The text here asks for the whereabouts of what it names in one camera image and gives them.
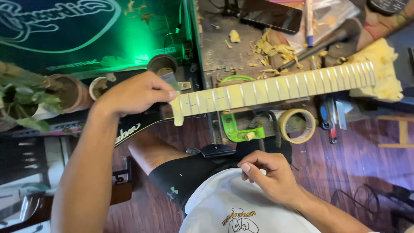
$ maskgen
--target masking tape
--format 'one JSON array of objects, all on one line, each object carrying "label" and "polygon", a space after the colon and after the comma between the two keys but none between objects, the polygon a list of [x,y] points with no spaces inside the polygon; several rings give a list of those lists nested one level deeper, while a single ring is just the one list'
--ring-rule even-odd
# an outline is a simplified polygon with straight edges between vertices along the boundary
[{"label": "masking tape", "polygon": [[[303,131],[303,134],[300,135],[299,137],[290,138],[286,133],[286,124],[289,118],[296,113],[301,113],[305,117],[306,128]],[[282,137],[286,141],[292,142],[294,144],[301,144],[309,140],[312,137],[312,135],[315,133],[315,129],[316,129],[315,118],[309,111],[306,111],[304,109],[289,109],[285,111],[284,113],[282,113],[282,115],[280,116],[279,129],[282,134]]]}]

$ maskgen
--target white t-shirt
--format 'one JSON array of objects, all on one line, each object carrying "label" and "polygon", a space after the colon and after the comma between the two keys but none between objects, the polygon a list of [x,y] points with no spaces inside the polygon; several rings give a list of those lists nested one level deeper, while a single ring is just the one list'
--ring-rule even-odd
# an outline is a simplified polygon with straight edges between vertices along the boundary
[{"label": "white t-shirt", "polygon": [[240,168],[215,174],[191,195],[180,233],[320,233],[295,210],[267,199]]}]

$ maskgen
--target guitar neck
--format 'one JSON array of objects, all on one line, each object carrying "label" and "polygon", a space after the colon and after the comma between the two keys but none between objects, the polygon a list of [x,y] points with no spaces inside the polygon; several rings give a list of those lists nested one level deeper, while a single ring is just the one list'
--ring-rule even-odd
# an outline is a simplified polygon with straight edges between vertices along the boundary
[{"label": "guitar neck", "polygon": [[170,104],[179,126],[185,116],[367,87],[375,81],[373,63],[357,62],[180,94]]}]

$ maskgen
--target fingernail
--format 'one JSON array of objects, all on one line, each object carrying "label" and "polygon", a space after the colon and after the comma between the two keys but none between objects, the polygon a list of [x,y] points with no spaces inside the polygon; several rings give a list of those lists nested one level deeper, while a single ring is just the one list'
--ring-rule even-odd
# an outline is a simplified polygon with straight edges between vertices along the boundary
[{"label": "fingernail", "polygon": [[173,99],[175,99],[175,97],[177,97],[177,92],[176,91],[170,91],[170,98],[173,100]]},{"label": "fingernail", "polygon": [[249,170],[250,170],[250,166],[247,164],[247,163],[244,163],[244,164],[242,164],[241,165],[241,167],[240,167],[244,172],[249,172]]}]

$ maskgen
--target smartphone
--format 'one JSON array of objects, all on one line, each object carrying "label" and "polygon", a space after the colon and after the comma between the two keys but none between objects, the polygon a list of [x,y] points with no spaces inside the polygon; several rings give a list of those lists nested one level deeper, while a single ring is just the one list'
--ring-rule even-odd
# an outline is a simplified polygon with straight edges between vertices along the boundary
[{"label": "smartphone", "polygon": [[301,27],[302,11],[266,0],[246,0],[241,21],[255,26],[296,34]]}]

